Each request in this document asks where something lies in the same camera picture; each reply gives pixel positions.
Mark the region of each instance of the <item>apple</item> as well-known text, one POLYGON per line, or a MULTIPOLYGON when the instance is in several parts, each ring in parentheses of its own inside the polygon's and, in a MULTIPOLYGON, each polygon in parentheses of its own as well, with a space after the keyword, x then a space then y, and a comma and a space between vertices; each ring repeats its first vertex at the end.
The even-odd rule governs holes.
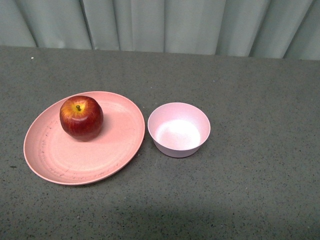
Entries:
POLYGON ((104 113, 95 99, 77 95, 68 98, 60 108, 63 130, 82 141, 97 137, 102 129, 104 113))

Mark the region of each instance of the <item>table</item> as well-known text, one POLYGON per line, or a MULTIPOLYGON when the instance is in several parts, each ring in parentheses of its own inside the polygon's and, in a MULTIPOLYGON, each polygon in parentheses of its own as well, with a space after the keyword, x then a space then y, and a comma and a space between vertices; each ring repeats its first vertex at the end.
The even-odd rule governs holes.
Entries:
POLYGON ((0 239, 320 239, 320 61, 6 46, 0 57, 0 239), (171 158, 146 129, 111 177, 43 180, 24 159, 28 128, 89 91, 129 98, 146 123, 162 104, 192 104, 210 136, 171 158))

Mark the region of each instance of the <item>curtain fold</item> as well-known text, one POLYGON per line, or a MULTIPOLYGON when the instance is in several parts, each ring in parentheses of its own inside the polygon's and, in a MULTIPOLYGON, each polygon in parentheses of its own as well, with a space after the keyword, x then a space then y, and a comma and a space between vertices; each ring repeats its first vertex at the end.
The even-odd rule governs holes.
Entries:
POLYGON ((0 0, 0 45, 320 60, 320 0, 0 0))

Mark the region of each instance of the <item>pink bowl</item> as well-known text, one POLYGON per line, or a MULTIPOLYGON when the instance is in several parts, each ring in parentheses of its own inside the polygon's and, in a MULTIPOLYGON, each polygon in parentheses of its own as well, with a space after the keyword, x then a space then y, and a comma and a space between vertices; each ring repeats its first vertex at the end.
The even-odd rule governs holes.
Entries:
POLYGON ((208 139, 210 122, 197 107, 182 102, 159 106, 148 119, 148 130, 156 147, 174 158, 194 154, 208 139))

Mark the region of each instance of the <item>pink plate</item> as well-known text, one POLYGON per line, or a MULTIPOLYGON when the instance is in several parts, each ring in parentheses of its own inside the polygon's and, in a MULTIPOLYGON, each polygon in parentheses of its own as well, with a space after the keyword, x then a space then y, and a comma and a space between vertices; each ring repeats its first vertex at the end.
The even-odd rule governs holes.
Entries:
POLYGON ((94 98, 104 120, 98 137, 82 142, 62 129, 62 99, 32 123, 23 145, 24 157, 41 178, 63 185, 84 185, 105 179, 122 169, 137 153, 145 135, 140 109, 128 98, 112 92, 79 93, 94 98))

